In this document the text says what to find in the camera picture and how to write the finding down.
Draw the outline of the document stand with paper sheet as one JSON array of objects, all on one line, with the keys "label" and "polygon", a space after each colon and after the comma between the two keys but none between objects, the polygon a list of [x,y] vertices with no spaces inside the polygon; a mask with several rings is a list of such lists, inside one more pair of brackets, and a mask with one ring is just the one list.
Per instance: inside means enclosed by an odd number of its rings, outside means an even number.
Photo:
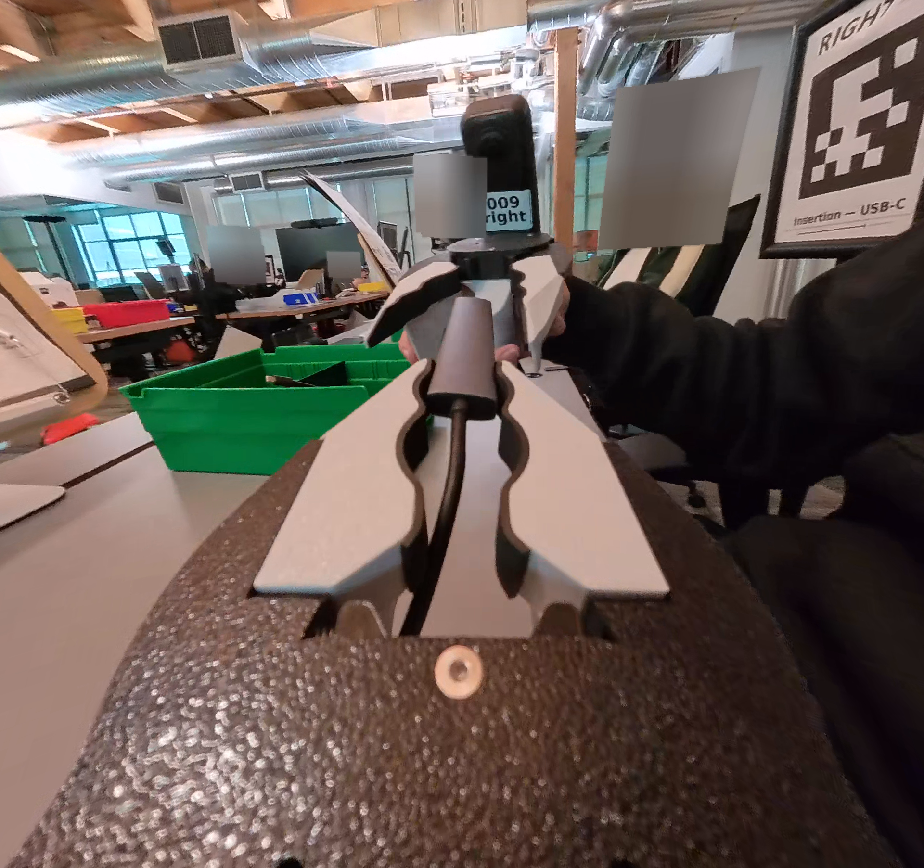
[{"label": "document stand with paper sheet", "polygon": [[307,186],[317,191],[337,207],[352,223],[367,255],[375,262],[376,269],[388,288],[393,290],[402,278],[402,271],[396,254],[391,250],[385,239],[376,232],[376,229],[369,224],[353,204],[327,181],[311,174],[304,168],[295,169],[295,173],[302,181],[306,182]]}]

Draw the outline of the grey desk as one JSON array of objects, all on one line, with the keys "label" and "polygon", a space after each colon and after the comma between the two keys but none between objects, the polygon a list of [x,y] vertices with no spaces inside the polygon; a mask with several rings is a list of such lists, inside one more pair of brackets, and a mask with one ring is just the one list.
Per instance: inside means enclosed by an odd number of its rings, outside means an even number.
[{"label": "grey desk", "polygon": [[615,643],[344,636],[251,583],[308,468],[225,521],[154,456],[2,536],[10,866],[607,866],[666,857]]}]

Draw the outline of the person's right forearm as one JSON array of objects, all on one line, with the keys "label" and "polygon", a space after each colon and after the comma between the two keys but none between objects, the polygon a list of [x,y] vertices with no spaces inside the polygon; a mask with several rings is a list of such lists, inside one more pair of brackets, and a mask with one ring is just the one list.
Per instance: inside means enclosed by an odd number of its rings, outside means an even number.
[{"label": "person's right forearm", "polygon": [[815,278],[783,320],[694,317],[635,282],[566,286],[545,358],[582,371],[616,423],[664,435],[700,470],[813,484],[886,435],[922,432],[922,226]]}]

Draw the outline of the silver duct with vent grilles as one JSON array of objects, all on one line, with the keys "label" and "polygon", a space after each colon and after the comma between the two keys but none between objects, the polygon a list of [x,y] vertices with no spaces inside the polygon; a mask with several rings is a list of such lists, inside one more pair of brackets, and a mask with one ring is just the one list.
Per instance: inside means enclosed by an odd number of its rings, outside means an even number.
[{"label": "silver duct with vent grilles", "polygon": [[421,0],[313,26],[231,11],[162,21],[155,40],[110,44],[2,72],[2,128],[71,122],[276,86],[432,77],[520,47],[525,0]]}]

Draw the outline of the silver elbow ducts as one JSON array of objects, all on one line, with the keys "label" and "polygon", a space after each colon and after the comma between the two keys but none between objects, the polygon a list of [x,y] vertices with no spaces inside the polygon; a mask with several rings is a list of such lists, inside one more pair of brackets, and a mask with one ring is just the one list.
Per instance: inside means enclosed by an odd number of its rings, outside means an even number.
[{"label": "silver elbow ducts", "polygon": [[578,71],[577,118],[608,122],[616,90],[639,85],[654,61],[641,50],[670,41],[791,28],[829,0],[527,0],[527,30],[536,38],[585,29]]}]

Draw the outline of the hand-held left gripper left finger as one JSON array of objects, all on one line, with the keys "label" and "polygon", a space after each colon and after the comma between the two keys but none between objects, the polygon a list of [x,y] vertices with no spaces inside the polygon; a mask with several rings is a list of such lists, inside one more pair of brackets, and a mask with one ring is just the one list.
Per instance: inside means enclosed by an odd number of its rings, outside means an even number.
[{"label": "hand-held left gripper left finger", "polygon": [[326,432],[253,582],[261,596],[372,604],[389,631],[428,552],[417,469],[429,451],[433,361],[410,366]]}]

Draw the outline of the black monitor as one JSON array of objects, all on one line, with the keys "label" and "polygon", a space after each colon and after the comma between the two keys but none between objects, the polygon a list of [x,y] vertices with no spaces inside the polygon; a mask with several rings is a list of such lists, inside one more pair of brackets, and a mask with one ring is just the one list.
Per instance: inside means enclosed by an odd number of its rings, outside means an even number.
[{"label": "black monitor", "polygon": [[323,268],[331,251],[353,252],[365,262],[359,236],[350,223],[326,218],[321,226],[309,226],[307,221],[300,221],[294,226],[276,229],[275,237],[283,273],[290,282],[299,279],[306,270]]}]

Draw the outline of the green plastic bin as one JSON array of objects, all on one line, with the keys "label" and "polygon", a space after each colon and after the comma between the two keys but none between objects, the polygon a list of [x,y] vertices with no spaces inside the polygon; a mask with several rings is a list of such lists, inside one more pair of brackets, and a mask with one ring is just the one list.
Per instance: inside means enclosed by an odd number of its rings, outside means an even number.
[{"label": "green plastic bin", "polygon": [[[175,472],[271,475],[409,367],[398,344],[260,349],[127,385],[121,393]],[[280,389],[266,375],[317,389]]]}]

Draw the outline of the silver spiral duct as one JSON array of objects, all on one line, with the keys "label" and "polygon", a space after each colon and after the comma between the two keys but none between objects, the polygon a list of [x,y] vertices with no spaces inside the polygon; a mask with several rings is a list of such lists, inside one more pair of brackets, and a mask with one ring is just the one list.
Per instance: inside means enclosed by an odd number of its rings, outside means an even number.
[{"label": "silver spiral duct", "polygon": [[353,136],[456,137],[460,118],[460,109],[434,115],[428,98],[417,97],[80,140],[56,145],[53,152],[69,167],[112,168],[279,146],[316,146]]}]

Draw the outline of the person's right hand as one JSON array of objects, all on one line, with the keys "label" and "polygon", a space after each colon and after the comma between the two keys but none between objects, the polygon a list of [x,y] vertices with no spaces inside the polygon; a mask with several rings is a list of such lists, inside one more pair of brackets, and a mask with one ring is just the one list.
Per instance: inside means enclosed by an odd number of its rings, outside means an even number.
[{"label": "person's right hand", "polygon": [[490,301],[494,320],[494,339],[503,342],[503,344],[495,345],[495,362],[516,366],[526,358],[534,363],[534,366],[538,366],[544,343],[565,332],[565,315],[570,300],[567,285],[564,282],[561,283],[560,298],[557,299],[558,308],[554,316],[547,320],[548,325],[545,327],[545,332],[539,336],[538,345],[534,346],[529,346],[527,343],[520,344],[521,340],[515,334],[514,298],[508,285],[503,281],[474,282],[473,285],[476,287],[476,296]]}]

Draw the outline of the black white tag board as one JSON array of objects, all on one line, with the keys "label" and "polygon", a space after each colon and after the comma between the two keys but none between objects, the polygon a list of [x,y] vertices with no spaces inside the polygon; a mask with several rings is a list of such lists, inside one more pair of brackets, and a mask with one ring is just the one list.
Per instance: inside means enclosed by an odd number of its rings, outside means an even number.
[{"label": "black white tag board", "polygon": [[923,0],[833,0],[793,47],[759,255],[849,258],[922,221]]}]

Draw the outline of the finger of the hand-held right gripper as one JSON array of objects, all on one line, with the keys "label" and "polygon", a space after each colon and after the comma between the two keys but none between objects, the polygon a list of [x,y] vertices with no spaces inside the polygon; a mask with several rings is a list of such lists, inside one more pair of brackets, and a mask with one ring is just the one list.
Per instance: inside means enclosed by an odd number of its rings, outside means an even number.
[{"label": "finger of the hand-held right gripper", "polygon": [[550,255],[530,255],[509,271],[514,329],[526,361],[525,372],[537,377],[542,347],[564,301],[565,282]]},{"label": "finger of the hand-held right gripper", "polygon": [[454,262],[423,262],[398,281],[372,321],[365,344],[374,348],[392,338],[431,306],[459,293],[461,270]]}]

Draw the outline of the red plastic bin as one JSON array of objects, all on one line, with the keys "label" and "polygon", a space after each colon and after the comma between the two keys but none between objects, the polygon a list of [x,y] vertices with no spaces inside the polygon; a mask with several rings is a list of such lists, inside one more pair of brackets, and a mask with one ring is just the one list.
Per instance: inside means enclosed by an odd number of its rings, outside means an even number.
[{"label": "red plastic bin", "polygon": [[102,330],[115,330],[171,318],[168,300],[145,299],[81,305],[87,322],[95,320]]}]

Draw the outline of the dark grey USB hub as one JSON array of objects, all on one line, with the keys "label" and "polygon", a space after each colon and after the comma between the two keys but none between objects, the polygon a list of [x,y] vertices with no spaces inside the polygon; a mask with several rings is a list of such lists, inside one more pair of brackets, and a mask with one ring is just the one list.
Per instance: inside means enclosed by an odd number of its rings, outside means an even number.
[{"label": "dark grey USB hub", "polygon": [[498,412],[494,365],[491,305],[476,297],[456,299],[426,395],[427,411],[450,423],[445,485],[422,584],[413,593],[401,636],[419,636],[430,612],[463,489],[468,423],[490,421]]}]

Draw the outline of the document stand with instruction sheet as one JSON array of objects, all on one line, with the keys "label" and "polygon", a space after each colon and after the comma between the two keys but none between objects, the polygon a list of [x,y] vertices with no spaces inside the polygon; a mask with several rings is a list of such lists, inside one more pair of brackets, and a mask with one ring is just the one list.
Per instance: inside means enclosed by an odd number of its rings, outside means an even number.
[{"label": "document stand with instruction sheet", "polygon": [[108,390],[93,355],[2,256],[2,445],[90,412]]}]

